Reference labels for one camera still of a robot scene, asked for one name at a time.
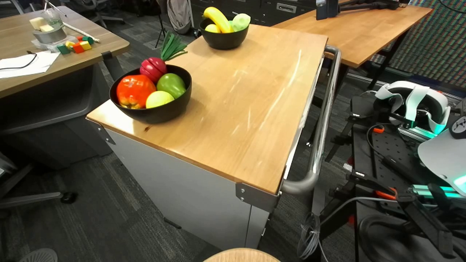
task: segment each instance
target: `wooden countertop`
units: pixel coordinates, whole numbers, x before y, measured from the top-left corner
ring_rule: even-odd
[[[111,101],[88,114],[105,128],[235,182],[275,193],[327,37],[250,25],[242,45],[210,48],[201,37],[168,64],[192,75],[186,112],[148,125]]]
[[[94,22],[84,18],[68,7],[58,7],[68,17],[62,15],[62,20],[91,36],[100,39],[100,43],[92,45],[91,50],[81,54],[60,55],[45,73],[29,76],[19,76],[0,79],[0,97],[22,91],[37,84],[57,78],[67,73],[76,71],[103,61],[101,53],[110,51],[113,56],[125,53],[129,50],[130,43],[123,38],[111,33]],[[26,51],[40,52],[31,41],[35,39],[32,34],[34,28],[29,20],[39,17],[42,11],[20,14],[0,19],[0,59],[26,55]],[[68,35],[79,36],[80,34],[65,28]]]
[[[280,262],[273,256],[250,248],[233,248],[215,254],[204,262]]]
[[[314,10],[273,27],[327,35],[329,45],[341,50],[342,63],[357,68],[431,11],[416,6],[354,10],[317,21]]]

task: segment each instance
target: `fruit bowl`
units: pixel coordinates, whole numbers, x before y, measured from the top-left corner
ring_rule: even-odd
[[[181,77],[181,79],[183,79],[183,82],[185,82],[186,92],[184,92],[184,94],[182,94],[177,99],[164,105],[153,108],[131,109],[120,106],[116,93],[117,86],[123,77],[139,75],[138,68],[124,74],[113,83],[112,87],[110,88],[110,100],[115,104],[115,106],[119,110],[121,110],[127,116],[148,124],[165,122],[179,116],[186,110],[186,106],[188,105],[189,99],[191,98],[191,75],[185,69],[174,65],[167,65],[167,71],[168,73],[174,73],[178,75],[179,77]]]
[[[241,31],[226,34],[212,33],[204,30],[208,25],[213,23],[210,19],[204,19],[199,25],[205,41],[211,48],[221,50],[237,48],[246,39],[249,26]]]

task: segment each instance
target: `drawer handle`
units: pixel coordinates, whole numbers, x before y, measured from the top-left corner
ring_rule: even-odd
[[[277,3],[277,10],[285,11],[285,12],[293,13],[293,14],[296,13],[296,7],[295,6],[285,5],[285,4],[282,4],[282,3]]]

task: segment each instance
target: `orange bell pepper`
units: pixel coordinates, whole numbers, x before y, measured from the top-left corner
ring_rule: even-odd
[[[147,76],[125,76],[116,87],[116,96],[121,106],[141,109],[145,108],[147,97],[155,91],[157,88]]]

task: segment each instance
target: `red block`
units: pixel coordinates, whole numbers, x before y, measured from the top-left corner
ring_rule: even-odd
[[[82,46],[81,46],[80,43],[77,43],[77,44],[73,45],[73,50],[74,50],[77,54],[84,52],[84,48],[82,48]]]

